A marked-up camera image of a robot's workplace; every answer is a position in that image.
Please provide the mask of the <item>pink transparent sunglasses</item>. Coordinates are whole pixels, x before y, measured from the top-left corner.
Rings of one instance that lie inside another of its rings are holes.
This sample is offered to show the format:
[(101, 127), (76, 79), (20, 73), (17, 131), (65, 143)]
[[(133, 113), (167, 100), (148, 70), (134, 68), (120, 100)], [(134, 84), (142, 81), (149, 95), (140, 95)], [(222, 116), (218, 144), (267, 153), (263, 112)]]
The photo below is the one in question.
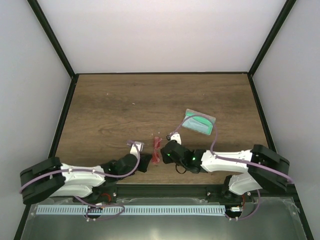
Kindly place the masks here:
[(161, 148), (161, 142), (162, 138), (155, 136), (153, 140), (153, 153), (152, 153), (152, 158), (151, 161), (153, 164), (158, 164), (160, 162), (160, 154), (159, 150)]

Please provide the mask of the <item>grey case green lining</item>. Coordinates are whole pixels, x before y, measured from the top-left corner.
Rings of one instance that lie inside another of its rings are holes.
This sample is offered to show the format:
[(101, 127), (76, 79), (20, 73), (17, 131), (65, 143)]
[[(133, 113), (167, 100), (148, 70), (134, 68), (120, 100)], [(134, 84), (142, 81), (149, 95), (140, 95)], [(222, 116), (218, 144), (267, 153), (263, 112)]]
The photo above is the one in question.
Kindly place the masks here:
[(182, 126), (204, 135), (211, 135), (216, 118), (187, 108)]

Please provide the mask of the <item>light blue cleaning cloth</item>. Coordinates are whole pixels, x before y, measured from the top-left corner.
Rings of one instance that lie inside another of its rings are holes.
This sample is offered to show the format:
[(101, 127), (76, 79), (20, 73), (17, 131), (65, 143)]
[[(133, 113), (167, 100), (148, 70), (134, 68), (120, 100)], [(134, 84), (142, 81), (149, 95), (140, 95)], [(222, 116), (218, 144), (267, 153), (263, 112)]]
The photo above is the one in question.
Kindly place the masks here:
[(202, 134), (210, 134), (211, 132), (211, 123), (207, 123), (206, 121), (203, 123), (201, 122), (202, 118), (200, 120), (197, 120), (196, 117), (189, 118), (186, 120), (182, 126), (184, 128), (194, 130), (196, 132), (202, 133)]

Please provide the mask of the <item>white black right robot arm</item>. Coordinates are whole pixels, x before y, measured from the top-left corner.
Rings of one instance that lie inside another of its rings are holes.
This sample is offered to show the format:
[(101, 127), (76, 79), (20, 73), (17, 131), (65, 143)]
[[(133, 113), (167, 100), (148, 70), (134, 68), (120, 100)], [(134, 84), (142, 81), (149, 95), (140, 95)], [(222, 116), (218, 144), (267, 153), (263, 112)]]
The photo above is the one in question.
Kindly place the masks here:
[(212, 152), (189, 150), (176, 140), (171, 140), (160, 152), (165, 164), (174, 163), (193, 174), (231, 172), (222, 188), (223, 198), (229, 202), (256, 190), (285, 194), (288, 184), (292, 182), (289, 177), (290, 162), (260, 144), (238, 152)]

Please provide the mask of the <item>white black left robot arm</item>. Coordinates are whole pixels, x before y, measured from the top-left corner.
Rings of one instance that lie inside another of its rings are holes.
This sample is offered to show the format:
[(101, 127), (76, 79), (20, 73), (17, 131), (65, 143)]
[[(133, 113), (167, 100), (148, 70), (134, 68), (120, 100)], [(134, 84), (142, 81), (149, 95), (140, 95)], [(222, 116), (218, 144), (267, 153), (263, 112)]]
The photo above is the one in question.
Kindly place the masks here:
[(52, 197), (84, 198), (87, 202), (97, 202), (102, 189), (115, 185), (128, 177), (128, 173), (145, 173), (152, 159), (151, 154), (137, 157), (131, 153), (118, 160), (94, 167), (72, 166), (60, 161), (59, 157), (48, 158), (20, 172), (22, 202), (36, 204)]

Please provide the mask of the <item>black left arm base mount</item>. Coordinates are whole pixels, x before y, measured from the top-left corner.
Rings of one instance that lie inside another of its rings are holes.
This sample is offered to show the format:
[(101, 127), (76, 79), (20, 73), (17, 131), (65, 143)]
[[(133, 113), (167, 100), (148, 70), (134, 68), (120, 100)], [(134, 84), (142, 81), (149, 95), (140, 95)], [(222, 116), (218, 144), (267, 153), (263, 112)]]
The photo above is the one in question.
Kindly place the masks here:
[(91, 192), (87, 196), (72, 194), (74, 202), (80, 202), (76, 197), (81, 198), (89, 204), (98, 204), (102, 202), (114, 203), (116, 201), (117, 187), (115, 184), (100, 185), (91, 188)]

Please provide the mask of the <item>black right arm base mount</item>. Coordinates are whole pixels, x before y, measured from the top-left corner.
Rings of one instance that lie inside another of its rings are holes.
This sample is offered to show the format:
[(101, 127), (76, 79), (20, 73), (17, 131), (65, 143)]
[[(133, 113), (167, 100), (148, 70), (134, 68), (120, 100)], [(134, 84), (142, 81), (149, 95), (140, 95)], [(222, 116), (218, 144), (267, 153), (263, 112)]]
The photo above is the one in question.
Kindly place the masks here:
[(243, 200), (250, 201), (251, 197), (236, 195), (231, 191), (227, 190), (227, 187), (223, 184), (211, 184), (205, 188), (206, 200), (210, 203), (220, 204), (240, 204)]

